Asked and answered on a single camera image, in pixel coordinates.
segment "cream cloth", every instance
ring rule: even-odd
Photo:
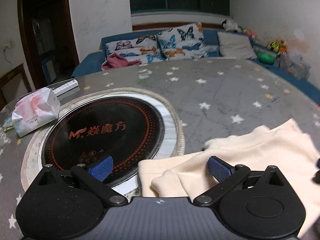
[[[251,170],[264,171],[276,165],[289,181],[306,212],[299,233],[302,236],[320,215],[320,185],[312,181],[320,157],[310,136],[302,133],[290,119],[270,130],[260,126],[242,136],[212,139],[205,151],[160,160],[139,162],[142,195],[146,197],[181,197],[191,200],[218,182],[210,175],[207,162],[217,156],[231,165],[244,164]]]

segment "doorway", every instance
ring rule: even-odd
[[[71,78],[79,59],[69,0],[18,0],[18,20],[36,89]]]

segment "yellow star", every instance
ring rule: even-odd
[[[266,98],[269,98],[269,99],[273,99],[273,95],[271,95],[271,94],[266,94],[266,95],[264,95]]]

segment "power cord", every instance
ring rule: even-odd
[[[4,47],[4,49],[3,49],[4,60],[5,60],[6,62],[9,62],[9,63],[11,64],[11,69],[12,69],[12,68],[13,68],[12,63],[11,63],[11,61],[9,61],[9,60],[7,59],[7,55],[5,54],[6,50],[7,50],[7,47]]]

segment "plastic bag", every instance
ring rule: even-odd
[[[24,97],[12,112],[12,123],[20,137],[58,118],[60,102],[50,88]]]
[[[308,79],[310,65],[305,62],[301,55],[283,53],[280,55],[280,68],[287,71],[297,79]]]

